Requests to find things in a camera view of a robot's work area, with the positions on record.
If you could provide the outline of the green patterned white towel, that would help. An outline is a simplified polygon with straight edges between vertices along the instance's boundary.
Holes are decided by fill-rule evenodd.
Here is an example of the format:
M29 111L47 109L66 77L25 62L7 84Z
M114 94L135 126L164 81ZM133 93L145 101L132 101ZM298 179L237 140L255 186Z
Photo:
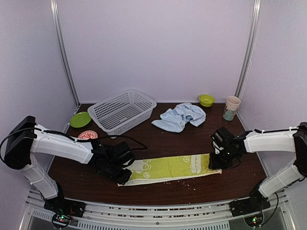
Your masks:
M209 161L209 154L136 160L127 167L132 175L124 186L155 184L221 174L221 169L209 168Z

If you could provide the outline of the light blue towel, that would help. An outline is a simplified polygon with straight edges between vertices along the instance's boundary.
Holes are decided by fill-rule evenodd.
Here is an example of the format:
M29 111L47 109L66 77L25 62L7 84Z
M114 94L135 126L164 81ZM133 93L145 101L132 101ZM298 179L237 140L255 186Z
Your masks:
M152 121L151 124L167 132L180 133L187 123L198 127L205 121L206 113L199 106L181 103L160 114L160 119Z

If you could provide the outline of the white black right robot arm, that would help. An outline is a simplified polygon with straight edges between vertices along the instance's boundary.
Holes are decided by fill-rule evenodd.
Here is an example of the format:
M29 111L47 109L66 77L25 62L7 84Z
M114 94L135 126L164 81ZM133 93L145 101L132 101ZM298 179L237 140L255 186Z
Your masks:
M258 183L249 198L230 203L233 215L244 211L254 212L269 208L268 198L292 183L307 176L307 124L280 130L248 130L235 136L226 127L217 129L212 135L214 152L209 156L210 169L232 167L233 159L239 160L246 153L283 151L295 153L295 159L280 169L277 174Z

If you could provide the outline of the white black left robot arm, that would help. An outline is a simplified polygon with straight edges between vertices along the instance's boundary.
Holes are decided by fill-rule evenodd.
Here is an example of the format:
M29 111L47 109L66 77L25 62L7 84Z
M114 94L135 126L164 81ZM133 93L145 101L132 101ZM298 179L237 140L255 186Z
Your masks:
M19 170L41 194L46 206L57 214L68 215L73 206L65 199L59 183L49 177L39 165L34 153L43 153L92 165L104 176L124 185L132 172L127 168L134 160L126 142L115 146L104 145L99 139L79 139L65 133L49 130L25 117L4 138L6 144L1 160L11 169Z

